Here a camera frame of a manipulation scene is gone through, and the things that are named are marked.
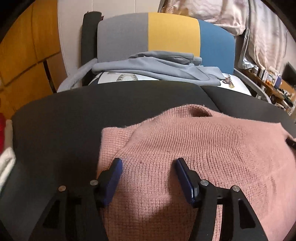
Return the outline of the cluttered wooden desk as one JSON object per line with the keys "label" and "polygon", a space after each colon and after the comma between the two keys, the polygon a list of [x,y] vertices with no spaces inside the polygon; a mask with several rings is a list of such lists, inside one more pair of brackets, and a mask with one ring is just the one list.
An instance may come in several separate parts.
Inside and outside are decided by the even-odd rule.
{"label": "cluttered wooden desk", "polygon": [[286,83],[273,68],[268,70],[255,65],[241,72],[266,93],[272,104],[292,115],[295,110],[295,87]]}

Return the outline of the red folded sweater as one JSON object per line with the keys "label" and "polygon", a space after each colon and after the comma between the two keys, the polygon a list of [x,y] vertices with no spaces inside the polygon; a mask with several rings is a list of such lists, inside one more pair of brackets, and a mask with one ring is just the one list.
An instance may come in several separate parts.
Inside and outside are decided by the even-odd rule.
{"label": "red folded sweater", "polygon": [[3,115],[3,113],[0,113],[0,153],[2,153],[4,150],[5,128],[6,128],[6,118]]}

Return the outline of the grey yellow blue chair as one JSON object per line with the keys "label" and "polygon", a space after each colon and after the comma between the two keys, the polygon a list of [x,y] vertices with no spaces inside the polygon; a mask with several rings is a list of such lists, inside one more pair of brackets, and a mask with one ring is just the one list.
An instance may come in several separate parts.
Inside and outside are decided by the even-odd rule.
{"label": "grey yellow blue chair", "polygon": [[188,16],[165,13],[135,13],[104,20],[100,12],[86,13],[81,32],[81,67],[66,78],[58,91],[80,87],[98,74],[96,63],[125,60],[148,51],[192,53],[205,67],[218,67],[222,73],[242,80],[248,90],[264,101],[269,97],[234,67],[235,40],[221,27]]}

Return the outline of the white printed garment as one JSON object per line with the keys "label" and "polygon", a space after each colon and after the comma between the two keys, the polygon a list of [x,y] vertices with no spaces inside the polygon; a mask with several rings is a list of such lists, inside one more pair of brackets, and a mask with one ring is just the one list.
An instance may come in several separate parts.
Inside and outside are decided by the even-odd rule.
{"label": "white printed garment", "polygon": [[[251,96],[251,92],[248,90],[242,80],[234,75],[222,74],[224,78],[218,79],[213,77],[210,81],[190,80],[190,79],[167,79],[167,81],[187,82],[198,86],[214,86],[220,87],[235,92],[243,93]],[[102,72],[99,73],[91,80],[89,85],[103,84],[112,82],[125,82],[125,81],[163,81],[163,79],[157,79],[145,75],[134,73],[119,73],[119,72]]]}

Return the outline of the pink knit sweater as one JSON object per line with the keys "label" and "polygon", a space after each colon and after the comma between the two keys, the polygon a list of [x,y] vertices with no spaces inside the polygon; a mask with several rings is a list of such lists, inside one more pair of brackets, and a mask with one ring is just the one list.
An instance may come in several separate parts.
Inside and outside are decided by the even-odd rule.
{"label": "pink knit sweater", "polygon": [[295,223],[295,150],[279,123],[232,118],[183,105],[125,128],[104,128],[98,171],[115,158],[123,172],[103,220],[110,240],[188,240],[196,210],[186,201],[173,161],[215,186],[239,186],[269,240]]}

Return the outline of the white folded sweater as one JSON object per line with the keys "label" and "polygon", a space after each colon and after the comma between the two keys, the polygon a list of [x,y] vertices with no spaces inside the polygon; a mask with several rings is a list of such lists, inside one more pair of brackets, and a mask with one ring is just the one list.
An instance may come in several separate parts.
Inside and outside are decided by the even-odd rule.
{"label": "white folded sweater", "polygon": [[16,163],[16,155],[13,149],[13,122],[12,120],[6,120],[6,127],[4,129],[4,150],[1,153],[1,178],[0,178],[1,191],[15,163]]}

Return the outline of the light blue grey garment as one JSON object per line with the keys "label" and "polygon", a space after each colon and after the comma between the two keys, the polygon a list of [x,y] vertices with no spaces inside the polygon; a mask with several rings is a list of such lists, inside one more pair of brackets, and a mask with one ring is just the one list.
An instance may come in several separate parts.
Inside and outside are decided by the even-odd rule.
{"label": "light blue grey garment", "polygon": [[92,73],[119,72],[145,75],[157,79],[190,79],[210,81],[224,78],[218,67],[205,67],[202,58],[192,53],[148,51],[125,60],[100,62],[92,67]]}

